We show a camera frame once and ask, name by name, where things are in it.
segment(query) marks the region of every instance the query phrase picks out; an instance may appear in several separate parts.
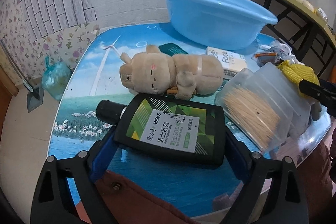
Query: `purple flower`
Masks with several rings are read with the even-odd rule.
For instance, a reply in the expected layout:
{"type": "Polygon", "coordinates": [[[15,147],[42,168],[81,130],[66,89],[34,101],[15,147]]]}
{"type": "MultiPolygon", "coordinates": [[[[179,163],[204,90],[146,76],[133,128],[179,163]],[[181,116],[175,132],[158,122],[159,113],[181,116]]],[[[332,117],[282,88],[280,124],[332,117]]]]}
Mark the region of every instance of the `purple flower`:
{"type": "Polygon", "coordinates": [[[73,57],[78,58],[79,57],[79,52],[78,51],[74,51],[72,55],[73,55],[73,57]]]}

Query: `bottle label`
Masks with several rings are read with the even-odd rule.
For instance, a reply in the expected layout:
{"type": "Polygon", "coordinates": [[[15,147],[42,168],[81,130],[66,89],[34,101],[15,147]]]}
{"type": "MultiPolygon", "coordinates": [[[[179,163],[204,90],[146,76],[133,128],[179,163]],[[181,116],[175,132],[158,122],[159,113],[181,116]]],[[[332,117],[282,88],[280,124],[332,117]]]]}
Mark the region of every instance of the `bottle label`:
{"type": "Polygon", "coordinates": [[[170,149],[212,155],[214,135],[213,130],[206,131],[206,121],[214,119],[214,113],[206,109],[147,98],[136,110],[126,136],[170,149]]]}
{"type": "Polygon", "coordinates": [[[157,146],[195,152],[199,117],[152,110],[140,140],[157,146]]]}

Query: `yellow toy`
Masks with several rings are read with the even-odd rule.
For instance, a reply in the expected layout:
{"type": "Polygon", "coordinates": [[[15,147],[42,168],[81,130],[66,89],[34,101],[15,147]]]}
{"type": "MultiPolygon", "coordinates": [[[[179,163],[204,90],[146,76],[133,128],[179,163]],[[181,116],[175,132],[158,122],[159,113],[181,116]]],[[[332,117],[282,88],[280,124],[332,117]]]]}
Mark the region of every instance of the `yellow toy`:
{"type": "MultiPolygon", "coordinates": [[[[303,94],[299,90],[299,83],[301,80],[305,79],[309,82],[312,82],[316,85],[320,85],[320,81],[316,76],[314,70],[311,67],[301,65],[301,64],[289,64],[289,60],[282,62],[278,65],[278,69],[285,75],[285,77],[293,82],[298,89],[300,96],[305,98],[310,98],[307,95],[303,94]]],[[[313,105],[311,106],[311,117],[314,121],[317,121],[320,118],[320,112],[322,111],[320,102],[314,100],[313,105]]]]}

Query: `wooden door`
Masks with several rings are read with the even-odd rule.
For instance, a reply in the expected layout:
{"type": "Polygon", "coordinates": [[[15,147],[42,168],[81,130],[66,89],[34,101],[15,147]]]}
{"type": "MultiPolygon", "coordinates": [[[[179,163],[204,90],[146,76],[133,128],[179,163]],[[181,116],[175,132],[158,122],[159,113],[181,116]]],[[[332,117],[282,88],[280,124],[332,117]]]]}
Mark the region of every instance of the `wooden door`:
{"type": "Polygon", "coordinates": [[[1,140],[1,133],[2,133],[2,126],[5,120],[5,116],[7,113],[7,109],[9,106],[9,102],[11,101],[12,95],[9,91],[5,88],[5,86],[0,81],[0,140],[1,140]]]}

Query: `black bottle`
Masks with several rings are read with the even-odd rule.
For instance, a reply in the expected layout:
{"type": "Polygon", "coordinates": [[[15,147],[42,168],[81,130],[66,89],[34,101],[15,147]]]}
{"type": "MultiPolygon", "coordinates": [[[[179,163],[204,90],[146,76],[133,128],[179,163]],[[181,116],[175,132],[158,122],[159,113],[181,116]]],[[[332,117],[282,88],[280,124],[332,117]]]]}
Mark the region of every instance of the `black bottle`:
{"type": "Polygon", "coordinates": [[[219,106],[139,93],[126,107],[102,100],[97,118],[117,125],[114,140],[155,158],[221,165],[225,119],[219,106]]]}

